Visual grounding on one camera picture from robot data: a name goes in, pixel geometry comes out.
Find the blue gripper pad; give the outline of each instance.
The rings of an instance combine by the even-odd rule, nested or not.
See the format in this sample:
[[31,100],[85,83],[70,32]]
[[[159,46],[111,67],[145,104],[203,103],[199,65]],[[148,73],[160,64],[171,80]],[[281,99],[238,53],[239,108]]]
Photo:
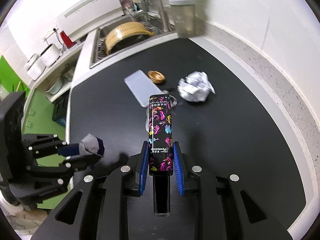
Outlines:
[[184,194],[184,185],[183,185],[183,172],[180,164],[181,153],[177,149],[176,143],[173,143],[173,166],[174,173],[176,174],[177,186],[180,196]]
[[64,157],[79,155],[79,144],[69,144],[68,146],[59,148],[58,155]]
[[149,166],[149,143],[145,148],[143,159],[141,163],[141,171],[139,174],[139,194],[142,195],[146,187],[147,175],[148,175],[148,166]]

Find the black countertop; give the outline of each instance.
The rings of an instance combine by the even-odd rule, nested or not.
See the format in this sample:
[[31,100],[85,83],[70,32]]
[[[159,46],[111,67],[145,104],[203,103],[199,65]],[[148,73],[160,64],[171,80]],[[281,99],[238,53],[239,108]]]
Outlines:
[[[87,173],[109,174],[141,151],[148,139],[146,109],[124,78],[142,70],[166,77],[161,90],[177,87],[180,78],[204,71],[215,88],[203,103],[178,99],[172,110],[172,137],[197,165],[218,176],[237,174],[247,191],[288,228],[304,208],[303,185],[291,151],[278,127],[250,90],[221,62],[191,40],[177,39],[117,62],[83,83],[71,94],[70,142],[88,133],[101,138],[104,157]],[[75,182],[83,174],[75,175]],[[130,239],[193,239],[195,207],[180,197],[171,177],[171,216],[153,216],[152,179],[143,197],[128,199]]]

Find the power outlet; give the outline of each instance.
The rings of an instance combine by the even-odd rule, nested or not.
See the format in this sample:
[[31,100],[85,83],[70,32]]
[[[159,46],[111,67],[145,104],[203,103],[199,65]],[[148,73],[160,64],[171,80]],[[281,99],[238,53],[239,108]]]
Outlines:
[[53,29],[57,29],[58,30],[58,26],[54,25],[52,26],[44,35],[43,35],[43,39],[47,39],[49,38],[52,34],[54,34],[54,30]]

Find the pot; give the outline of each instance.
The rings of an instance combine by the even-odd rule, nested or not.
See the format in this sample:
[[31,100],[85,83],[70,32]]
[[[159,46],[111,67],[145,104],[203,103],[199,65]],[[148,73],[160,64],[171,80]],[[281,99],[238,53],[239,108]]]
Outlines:
[[40,57],[44,64],[47,67],[50,67],[57,61],[57,59],[60,57],[60,50],[58,47],[51,43],[48,47],[45,48],[45,50],[40,54]]
[[63,81],[61,78],[61,75],[57,75],[49,82],[47,86],[47,93],[50,93],[52,95],[59,92],[59,90],[62,88]]

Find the clear plastic cup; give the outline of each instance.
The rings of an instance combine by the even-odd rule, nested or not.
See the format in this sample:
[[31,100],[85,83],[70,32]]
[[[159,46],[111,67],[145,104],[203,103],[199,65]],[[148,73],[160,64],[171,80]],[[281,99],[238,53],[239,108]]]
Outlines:
[[195,0],[169,0],[171,15],[179,38],[196,35]]
[[179,38],[189,38],[196,35],[195,5],[172,5],[172,17]]

